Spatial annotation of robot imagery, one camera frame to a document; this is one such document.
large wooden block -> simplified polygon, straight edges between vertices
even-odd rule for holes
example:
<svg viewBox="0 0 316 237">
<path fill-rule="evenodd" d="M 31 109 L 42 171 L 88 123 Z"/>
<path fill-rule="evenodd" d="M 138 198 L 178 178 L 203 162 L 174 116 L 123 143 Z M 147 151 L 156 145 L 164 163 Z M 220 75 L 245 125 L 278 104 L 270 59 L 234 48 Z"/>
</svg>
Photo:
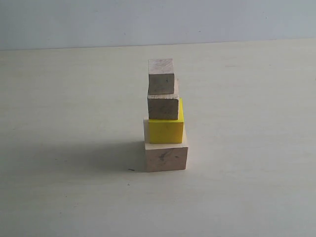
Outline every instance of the large wooden block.
<svg viewBox="0 0 316 237">
<path fill-rule="evenodd" d="M 177 120 L 149 119 L 150 143 L 182 143 L 184 116 L 182 98 L 180 98 Z"/>
<path fill-rule="evenodd" d="M 172 59 L 148 60 L 148 94 L 173 94 L 174 72 Z"/>
<path fill-rule="evenodd" d="M 178 80 L 175 80 L 174 93 L 147 95 L 149 119 L 177 120 L 179 114 Z"/>
<path fill-rule="evenodd" d="M 180 144 L 151 144 L 149 143 L 149 123 L 144 119 L 146 171 L 168 171 L 186 168 L 188 157 L 188 141 L 185 128 L 183 141 Z"/>
</svg>

stacked blocks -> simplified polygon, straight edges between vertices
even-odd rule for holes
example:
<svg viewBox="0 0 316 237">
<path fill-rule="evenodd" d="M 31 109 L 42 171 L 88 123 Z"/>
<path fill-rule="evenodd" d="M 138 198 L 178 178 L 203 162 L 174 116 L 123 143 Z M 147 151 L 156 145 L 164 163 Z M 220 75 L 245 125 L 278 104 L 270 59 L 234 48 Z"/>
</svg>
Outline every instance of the stacked blocks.
<svg viewBox="0 0 316 237">
<path fill-rule="evenodd" d="M 186 168 L 188 143 L 172 59 L 148 61 L 148 114 L 144 119 L 146 170 Z"/>
</svg>

yellow block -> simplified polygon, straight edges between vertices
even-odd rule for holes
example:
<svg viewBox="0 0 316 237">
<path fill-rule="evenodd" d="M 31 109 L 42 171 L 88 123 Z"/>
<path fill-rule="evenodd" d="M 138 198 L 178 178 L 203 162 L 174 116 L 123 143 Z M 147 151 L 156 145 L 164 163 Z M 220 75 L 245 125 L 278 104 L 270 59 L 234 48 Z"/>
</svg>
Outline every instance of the yellow block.
<svg viewBox="0 0 316 237">
<path fill-rule="evenodd" d="M 150 143 L 182 143 L 184 126 L 182 98 L 179 101 L 177 120 L 150 119 L 148 122 Z"/>
</svg>

white table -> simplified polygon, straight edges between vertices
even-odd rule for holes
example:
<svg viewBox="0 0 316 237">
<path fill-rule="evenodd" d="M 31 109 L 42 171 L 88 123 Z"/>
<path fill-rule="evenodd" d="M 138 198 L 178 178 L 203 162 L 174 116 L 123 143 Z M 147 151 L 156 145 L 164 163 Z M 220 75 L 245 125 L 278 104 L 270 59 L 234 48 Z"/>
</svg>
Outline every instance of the white table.
<svg viewBox="0 0 316 237">
<path fill-rule="evenodd" d="M 185 171 L 142 172 L 150 58 Z M 0 236 L 314 237 L 315 79 L 316 39 L 1 51 Z"/>
</svg>

